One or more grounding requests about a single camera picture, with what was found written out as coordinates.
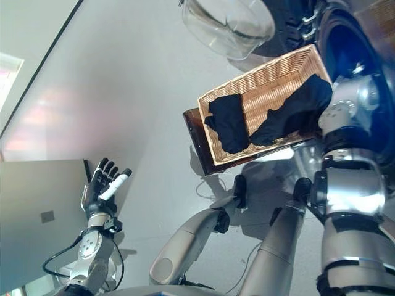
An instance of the white floor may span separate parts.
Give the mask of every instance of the white floor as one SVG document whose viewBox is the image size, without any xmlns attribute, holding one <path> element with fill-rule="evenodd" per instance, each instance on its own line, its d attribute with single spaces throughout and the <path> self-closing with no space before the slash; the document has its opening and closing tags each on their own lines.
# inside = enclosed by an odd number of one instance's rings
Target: white floor
<svg viewBox="0 0 395 296">
<path fill-rule="evenodd" d="M 177 227 L 207 208 L 213 194 L 225 194 L 243 171 L 254 189 L 249 210 L 228 233 L 212 235 L 187 274 L 225 292 L 264 237 L 274 207 L 290 197 L 291 175 L 284 173 L 293 161 L 232 168 L 219 174 L 226 190 L 215 177 L 208 179 L 214 193 L 205 182 L 198 187 L 202 178 L 182 113 L 241 72 L 187 32 L 177 4 L 84 1 L 1 139 L 2 153 L 5 161 L 86 158 L 94 164 L 108 157 L 133 170 L 117 196 L 125 233 L 118 240 L 127 255 L 122 288 L 146 285 L 151 262 Z M 293 296 L 318 295 L 322 230 L 308 214 Z"/>
</svg>

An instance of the black gloved fingers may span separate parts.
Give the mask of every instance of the black gloved fingers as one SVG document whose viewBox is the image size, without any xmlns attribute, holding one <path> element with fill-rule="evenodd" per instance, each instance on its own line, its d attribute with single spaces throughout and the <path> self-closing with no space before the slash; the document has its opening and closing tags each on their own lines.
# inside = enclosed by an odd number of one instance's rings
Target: black gloved fingers
<svg viewBox="0 0 395 296">
<path fill-rule="evenodd" d="M 106 163 L 107 163 L 108 161 L 109 161 L 108 158 L 105 158 L 105 157 L 104 157 L 104 158 L 99 162 L 98 166 L 96 167 L 95 171 L 93 172 L 92 180 L 98 179 L 98 178 L 99 178 L 99 176 L 101 175 L 101 172 L 102 172 L 103 169 L 104 169 L 104 166 L 106 165 Z"/>
<path fill-rule="evenodd" d="M 117 166 L 113 167 L 109 174 L 109 178 L 114 180 L 115 173 L 118 172 L 119 168 Z"/>
<path fill-rule="evenodd" d="M 111 170 L 111 168 L 112 168 L 113 166 L 114 166 L 114 162 L 109 162 L 109 163 L 106 165 L 106 168 L 104 169 L 104 174 L 108 175 L 109 172 L 110 172 L 110 170 Z"/>
</svg>

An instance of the black cloth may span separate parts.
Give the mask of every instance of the black cloth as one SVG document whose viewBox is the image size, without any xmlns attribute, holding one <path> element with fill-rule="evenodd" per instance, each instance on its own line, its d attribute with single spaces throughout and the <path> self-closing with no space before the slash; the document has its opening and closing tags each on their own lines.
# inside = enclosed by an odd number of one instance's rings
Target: black cloth
<svg viewBox="0 0 395 296">
<path fill-rule="evenodd" d="M 234 154 L 249 146 L 240 94 L 218 97 L 209 103 L 212 116 L 204 123 L 217 132 L 222 149 Z"/>
<path fill-rule="evenodd" d="M 301 134 L 318 131 L 318 119 L 331 98 L 331 85 L 316 74 L 310 76 L 279 109 L 268 110 L 267 119 L 251 135 L 251 142 L 271 146 L 274 140 L 295 131 Z"/>
</svg>

